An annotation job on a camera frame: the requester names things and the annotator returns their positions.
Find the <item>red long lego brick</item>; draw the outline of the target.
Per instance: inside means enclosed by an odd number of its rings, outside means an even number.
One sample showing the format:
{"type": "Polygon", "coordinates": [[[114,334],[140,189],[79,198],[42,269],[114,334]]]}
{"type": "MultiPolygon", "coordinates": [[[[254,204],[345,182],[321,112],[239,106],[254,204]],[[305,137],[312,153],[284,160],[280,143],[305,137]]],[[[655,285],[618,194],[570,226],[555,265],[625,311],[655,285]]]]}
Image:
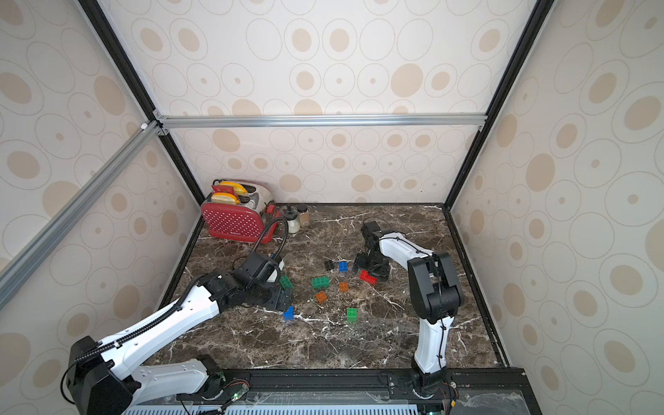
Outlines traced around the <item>red long lego brick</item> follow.
{"type": "Polygon", "coordinates": [[[366,282],[369,285],[376,285],[378,279],[369,274],[368,271],[362,270],[359,276],[360,280],[366,282]]]}

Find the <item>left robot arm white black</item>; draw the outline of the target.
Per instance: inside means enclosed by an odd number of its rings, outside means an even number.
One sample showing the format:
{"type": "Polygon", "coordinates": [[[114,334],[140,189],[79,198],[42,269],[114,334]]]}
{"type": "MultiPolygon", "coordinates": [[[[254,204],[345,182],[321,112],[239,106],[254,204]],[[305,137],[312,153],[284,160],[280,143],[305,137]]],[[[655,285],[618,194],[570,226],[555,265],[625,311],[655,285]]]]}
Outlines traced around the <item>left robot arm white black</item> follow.
{"type": "Polygon", "coordinates": [[[139,323],[99,341],[89,335],[70,349],[60,393],[81,414],[121,414],[170,395],[205,400],[223,396],[243,380],[228,381],[211,356],[148,366],[168,343],[207,320],[240,306],[286,311],[292,290],[280,284],[284,261],[251,252],[234,271],[215,270],[192,280],[183,295],[139,323]]]}

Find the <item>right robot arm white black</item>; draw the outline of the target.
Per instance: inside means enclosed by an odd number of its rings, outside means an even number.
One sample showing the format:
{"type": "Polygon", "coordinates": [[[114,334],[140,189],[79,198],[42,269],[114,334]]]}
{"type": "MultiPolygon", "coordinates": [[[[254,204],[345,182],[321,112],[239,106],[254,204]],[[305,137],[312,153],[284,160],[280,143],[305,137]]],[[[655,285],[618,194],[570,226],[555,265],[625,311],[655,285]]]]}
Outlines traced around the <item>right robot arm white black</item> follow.
{"type": "Polygon", "coordinates": [[[377,222],[362,225],[365,251],[356,255],[360,278],[375,285],[389,277],[392,262],[408,274],[411,305],[419,318],[418,346],[413,356],[414,391],[427,396],[446,383],[446,349],[464,295],[458,272],[447,252],[423,248],[403,233],[383,230],[377,222]]]}

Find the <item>green long lego brick left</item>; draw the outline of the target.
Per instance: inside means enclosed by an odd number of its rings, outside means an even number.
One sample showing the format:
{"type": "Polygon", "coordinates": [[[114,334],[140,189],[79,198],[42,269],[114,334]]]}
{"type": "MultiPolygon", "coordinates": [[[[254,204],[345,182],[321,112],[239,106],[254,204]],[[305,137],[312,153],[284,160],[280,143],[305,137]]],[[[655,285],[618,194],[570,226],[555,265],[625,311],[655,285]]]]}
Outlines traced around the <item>green long lego brick left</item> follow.
{"type": "Polygon", "coordinates": [[[292,281],[286,275],[280,277],[279,283],[285,290],[292,290],[294,288],[292,281]]]}

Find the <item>green long lego brick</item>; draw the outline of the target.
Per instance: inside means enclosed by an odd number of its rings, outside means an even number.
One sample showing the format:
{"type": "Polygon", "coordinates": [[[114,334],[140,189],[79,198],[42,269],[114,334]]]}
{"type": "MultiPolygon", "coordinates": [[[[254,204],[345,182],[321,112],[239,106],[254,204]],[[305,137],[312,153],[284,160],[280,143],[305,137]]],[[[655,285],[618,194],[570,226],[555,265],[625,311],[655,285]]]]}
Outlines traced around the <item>green long lego brick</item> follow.
{"type": "Polygon", "coordinates": [[[311,280],[311,285],[315,290],[323,290],[330,286],[330,278],[328,276],[313,278],[311,280]]]}
{"type": "Polygon", "coordinates": [[[286,275],[280,277],[279,283],[285,290],[292,290],[294,288],[292,281],[286,275]]]}

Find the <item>blue small lego brick front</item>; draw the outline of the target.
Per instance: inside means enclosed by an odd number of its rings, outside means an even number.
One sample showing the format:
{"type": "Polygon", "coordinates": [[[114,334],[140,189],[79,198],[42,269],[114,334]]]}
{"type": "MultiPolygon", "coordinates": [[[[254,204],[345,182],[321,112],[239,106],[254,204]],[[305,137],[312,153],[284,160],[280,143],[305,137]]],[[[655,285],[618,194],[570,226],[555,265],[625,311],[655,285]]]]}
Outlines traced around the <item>blue small lego brick front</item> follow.
{"type": "Polygon", "coordinates": [[[283,314],[285,321],[293,321],[295,319],[294,307],[290,306],[283,314]]]}

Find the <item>green long lego brick centre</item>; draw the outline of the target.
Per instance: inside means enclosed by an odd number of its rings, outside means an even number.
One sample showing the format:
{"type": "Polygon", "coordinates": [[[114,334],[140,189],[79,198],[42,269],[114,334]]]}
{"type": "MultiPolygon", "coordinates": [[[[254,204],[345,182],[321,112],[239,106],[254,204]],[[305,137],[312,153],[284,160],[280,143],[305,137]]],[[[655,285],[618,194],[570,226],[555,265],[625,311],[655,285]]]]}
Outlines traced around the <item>green long lego brick centre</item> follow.
{"type": "Polygon", "coordinates": [[[330,286],[330,278],[328,276],[313,278],[311,280],[311,285],[315,290],[323,290],[330,286]]]}

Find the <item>green small lego brick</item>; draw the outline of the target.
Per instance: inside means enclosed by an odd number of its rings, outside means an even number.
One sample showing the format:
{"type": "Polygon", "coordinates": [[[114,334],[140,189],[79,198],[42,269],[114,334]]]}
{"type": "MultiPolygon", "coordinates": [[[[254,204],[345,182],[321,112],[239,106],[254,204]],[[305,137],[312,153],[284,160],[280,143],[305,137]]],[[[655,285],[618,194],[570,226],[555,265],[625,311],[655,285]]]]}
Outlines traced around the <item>green small lego brick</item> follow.
{"type": "Polygon", "coordinates": [[[350,323],[355,323],[357,321],[357,309],[348,308],[347,309],[347,321],[350,323]]]}

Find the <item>red toy toaster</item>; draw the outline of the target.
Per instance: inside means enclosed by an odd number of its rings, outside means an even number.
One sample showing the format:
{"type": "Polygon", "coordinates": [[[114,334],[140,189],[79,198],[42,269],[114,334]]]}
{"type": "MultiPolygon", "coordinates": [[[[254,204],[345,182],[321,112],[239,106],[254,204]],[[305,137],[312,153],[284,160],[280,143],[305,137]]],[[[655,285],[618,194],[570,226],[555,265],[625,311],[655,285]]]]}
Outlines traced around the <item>red toy toaster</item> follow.
{"type": "Polygon", "coordinates": [[[237,195],[241,204],[212,203],[210,198],[215,193],[212,189],[202,204],[202,218],[214,238],[254,243],[266,225],[279,216],[276,204],[268,188],[244,181],[235,183],[243,185],[248,191],[247,195],[237,195]]]}

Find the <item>brown pepper shaker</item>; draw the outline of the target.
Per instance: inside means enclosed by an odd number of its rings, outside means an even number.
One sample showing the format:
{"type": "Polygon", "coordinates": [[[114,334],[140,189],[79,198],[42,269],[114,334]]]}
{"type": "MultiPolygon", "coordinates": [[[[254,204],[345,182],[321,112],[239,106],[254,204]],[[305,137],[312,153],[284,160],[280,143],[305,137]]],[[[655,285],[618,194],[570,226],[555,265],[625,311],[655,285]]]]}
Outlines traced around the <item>brown pepper shaker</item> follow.
{"type": "Polygon", "coordinates": [[[311,213],[308,206],[304,204],[297,205],[297,212],[301,227],[307,228],[311,224],[311,213]]]}

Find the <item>white salt shaker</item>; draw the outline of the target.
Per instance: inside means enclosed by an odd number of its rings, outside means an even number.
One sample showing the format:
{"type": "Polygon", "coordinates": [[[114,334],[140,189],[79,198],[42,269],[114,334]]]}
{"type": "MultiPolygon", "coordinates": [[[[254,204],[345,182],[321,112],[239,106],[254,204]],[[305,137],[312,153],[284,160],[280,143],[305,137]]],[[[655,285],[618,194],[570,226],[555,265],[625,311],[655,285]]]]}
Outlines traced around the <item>white salt shaker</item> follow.
{"type": "Polygon", "coordinates": [[[299,212],[295,206],[287,205],[283,212],[283,217],[287,221],[288,233],[295,234],[298,233],[301,225],[299,219],[299,212]]]}

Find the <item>yellow toy toast slice front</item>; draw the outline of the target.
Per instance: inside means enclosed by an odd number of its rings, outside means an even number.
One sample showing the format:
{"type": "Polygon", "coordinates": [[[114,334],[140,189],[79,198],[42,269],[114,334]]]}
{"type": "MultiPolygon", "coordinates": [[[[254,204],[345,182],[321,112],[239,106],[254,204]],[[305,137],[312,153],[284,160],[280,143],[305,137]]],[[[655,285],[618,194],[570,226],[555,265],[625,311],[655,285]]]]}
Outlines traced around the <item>yellow toy toast slice front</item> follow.
{"type": "Polygon", "coordinates": [[[213,193],[210,198],[212,203],[225,204],[225,205],[239,205],[241,204],[240,198],[237,195],[217,192],[213,193]]]}

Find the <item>yellow toy toast slice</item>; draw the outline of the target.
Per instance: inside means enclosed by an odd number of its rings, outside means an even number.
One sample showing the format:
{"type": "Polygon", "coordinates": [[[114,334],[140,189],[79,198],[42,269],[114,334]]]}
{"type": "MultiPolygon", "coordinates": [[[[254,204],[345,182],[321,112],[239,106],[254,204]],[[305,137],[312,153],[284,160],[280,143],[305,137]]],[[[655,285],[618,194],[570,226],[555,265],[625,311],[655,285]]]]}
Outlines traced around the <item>yellow toy toast slice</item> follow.
{"type": "Polygon", "coordinates": [[[247,195],[247,189],[235,182],[230,181],[219,181],[216,180],[213,182],[212,189],[215,193],[227,193],[232,195],[247,195]]]}
{"type": "Polygon", "coordinates": [[[213,193],[210,198],[212,203],[225,204],[225,205],[239,205],[241,204],[240,198],[237,195],[217,192],[213,193]]]}

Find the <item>yellow toy toast slice back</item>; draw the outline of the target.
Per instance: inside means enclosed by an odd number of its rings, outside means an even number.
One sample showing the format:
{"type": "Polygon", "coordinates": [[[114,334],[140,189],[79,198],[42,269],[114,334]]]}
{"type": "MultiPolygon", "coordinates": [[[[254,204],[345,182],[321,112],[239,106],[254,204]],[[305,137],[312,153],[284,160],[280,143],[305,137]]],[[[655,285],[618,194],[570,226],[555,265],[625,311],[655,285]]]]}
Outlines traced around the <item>yellow toy toast slice back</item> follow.
{"type": "Polygon", "coordinates": [[[227,193],[232,195],[247,195],[247,189],[235,182],[230,181],[219,181],[216,180],[213,182],[212,189],[215,193],[227,193]]]}

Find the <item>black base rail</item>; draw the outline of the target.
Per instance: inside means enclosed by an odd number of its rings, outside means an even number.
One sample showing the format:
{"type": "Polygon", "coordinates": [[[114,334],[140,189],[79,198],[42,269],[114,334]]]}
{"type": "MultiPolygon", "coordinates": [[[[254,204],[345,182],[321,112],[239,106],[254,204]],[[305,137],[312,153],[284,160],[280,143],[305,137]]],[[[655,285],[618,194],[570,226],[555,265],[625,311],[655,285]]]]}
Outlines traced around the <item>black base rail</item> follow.
{"type": "Polygon", "coordinates": [[[229,369],[215,399],[169,394],[130,414],[539,414],[524,370],[450,369],[421,388],[411,369],[229,369]]]}

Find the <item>aluminium horizontal frame bar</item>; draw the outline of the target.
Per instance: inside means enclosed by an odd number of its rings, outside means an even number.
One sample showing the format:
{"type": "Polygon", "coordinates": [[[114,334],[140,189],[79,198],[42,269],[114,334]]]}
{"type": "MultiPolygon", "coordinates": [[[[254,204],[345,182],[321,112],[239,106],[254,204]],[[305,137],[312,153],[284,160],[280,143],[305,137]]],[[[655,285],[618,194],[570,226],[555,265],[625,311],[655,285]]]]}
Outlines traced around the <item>aluminium horizontal frame bar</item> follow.
{"type": "Polygon", "coordinates": [[[314,128],[383,126],[482,126],[483,113],[425,114],[332,114],[332,115],[247,115],[172,116],[155,112],[157,121],[168,129],[177,128],[314,128]]]}

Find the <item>aluminium left frame bar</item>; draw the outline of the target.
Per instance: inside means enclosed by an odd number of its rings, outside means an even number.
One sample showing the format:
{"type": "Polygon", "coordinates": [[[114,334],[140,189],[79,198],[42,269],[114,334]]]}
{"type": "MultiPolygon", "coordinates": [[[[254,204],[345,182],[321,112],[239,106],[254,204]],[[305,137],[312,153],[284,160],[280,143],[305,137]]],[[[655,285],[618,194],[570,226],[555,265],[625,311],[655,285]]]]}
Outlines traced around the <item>aluminium left frame bar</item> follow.
{"type": "Polygon", "coordinates": [[[150,121],[139,129],[120,150],[47,223],[1,274],[1,306],[10,302],[46,257],[61,243],[86,212],[107,191],[147,142],[157,136],[159,122],[150,121]]]}

